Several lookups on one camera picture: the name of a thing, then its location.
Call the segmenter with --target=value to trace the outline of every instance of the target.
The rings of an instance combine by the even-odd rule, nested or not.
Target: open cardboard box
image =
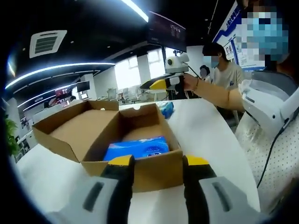
[[[110,143],[156,136],[166,138],[169,152],[136,159],[133,191],[145,192],[183,184],[183,153],[156,104],[118,111],[118,102],[85,101],[33,126],[38,143],[99,176]]]

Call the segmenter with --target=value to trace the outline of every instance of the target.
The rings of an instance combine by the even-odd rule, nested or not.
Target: table surface
[[[175,100],[168,120],[184,154],[207,159],[217,176],[224,176],[247,194],[248,203],[260,210],[256,183],[245,152],[216,108],[204,99]],[[120,110],[140,105],[120,106]],[[74,189],[88,174],[76,162],[35,146],[17,163],[22,183],[43,212],[63,208]],[[188,222],[184,186],[134,193],[128,223]]]

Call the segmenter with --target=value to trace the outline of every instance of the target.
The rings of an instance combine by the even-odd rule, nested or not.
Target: blue package
[[[103,161],[110,161],[116,157],[133,155],[135,158],[159,155],[169,152],[166,139],[163,136],[136,141],[125,141],[110,144]]]
[[[161,113],[165,117],[165,119],[168,119],[171,117],[173,113],[173,102],[163,102],[163,103],[157,103],[158,107],[160,108]]]

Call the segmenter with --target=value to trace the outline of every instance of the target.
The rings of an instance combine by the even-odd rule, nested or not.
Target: black ceiling
[[[186,28],[186,44],[204,45],[216,35],[235,0],[218,1],[211,30],[210,24],[217,0],[174,1],[133,0],[146,14],[154,11]],[[17,26],[18,42],[12,46],[9,62],[20,77],[29,72],[58,64],[82,62],[117,62],[132,56],[130,52],[105,60],[109,56],[146,40],[146,22],[121,0],[45,0],[20,1]],[[58,52],[29,58],[30,38],[49,30],[67,30]],[[134,54],[152,46],[133,50]],[[74,66],[41,72],[7,89],[13,92],[45,77],[85,70],[105,70],[109,66]],[[19,103],[42,92],[73,82],[84,73],[54,77],[17,92]],[[8,82],[14,77],[9,74]]]

